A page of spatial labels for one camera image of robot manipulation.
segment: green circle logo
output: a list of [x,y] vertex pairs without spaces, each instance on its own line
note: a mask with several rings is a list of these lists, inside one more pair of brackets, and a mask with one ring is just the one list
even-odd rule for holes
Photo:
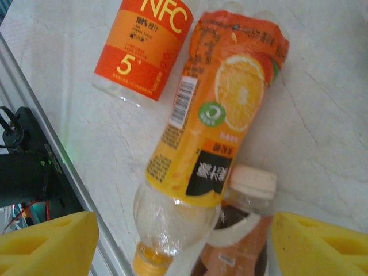
[[226,117],[226,111],[218,102],[205,102],[198,112],[201,122],[209,127],[220,125]]

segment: plastic bottle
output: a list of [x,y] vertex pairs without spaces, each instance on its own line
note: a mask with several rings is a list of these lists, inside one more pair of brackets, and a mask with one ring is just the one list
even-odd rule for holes
[[[139,276],[164,275],[174,256],[213,229],[242,139],[288,53],[277,26],[240,15],[239,4],[224,8],[236,14],[205,13],[194,30],[172,114],[135,197]],[[223,81],[241,86],[232,91]],[[236,120],[243,107],[249,114]]]
[[277,176],[244,165],[232,170],[221,215],[191,276],[264,276],[267,229],[272,217],[262,217],[274,198]]
[[92,84],[134,105],[158,100],[193,22],[197,0],[123,0]]

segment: number 5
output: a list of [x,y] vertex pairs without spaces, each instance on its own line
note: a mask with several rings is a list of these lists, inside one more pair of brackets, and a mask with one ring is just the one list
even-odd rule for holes
[[121,75],[128,75],[130,72],[131,72],[131,69],[132,69],[132,64],[129,60],[136,60],[136,57],[135,56],[132,56],[130,54],[127,54],[121,61],[121,64],[126,64],[126,69],[125,70],[122,70],[120,69],[120,66],[116,67],[116,70],[119,74]]

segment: metal frame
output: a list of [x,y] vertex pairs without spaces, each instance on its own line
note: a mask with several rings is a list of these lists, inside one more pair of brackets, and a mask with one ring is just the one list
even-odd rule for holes
[[40,103],[30,88],[30,85],[25,79],[1,34],[0,76],[0,89],[2,90],[2,93],[0,91],[1,101],[7,104],[13,112],[21,106],[29,107],[32,110],[84,210],[95,212],[97,214],[99,241],[91,266],[90,275],[133,276],[134,273],[129,262],[118,248],[113,236],[97,211],[92,198],[86,190],[76,169],[69,160],[69,157],[58,139],[56,132],[48,121]]

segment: red label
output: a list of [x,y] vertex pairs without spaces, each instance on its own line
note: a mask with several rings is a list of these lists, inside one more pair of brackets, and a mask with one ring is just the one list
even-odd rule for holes
[[95,73],[158,100],[193,15],[174,0],[124,0]]

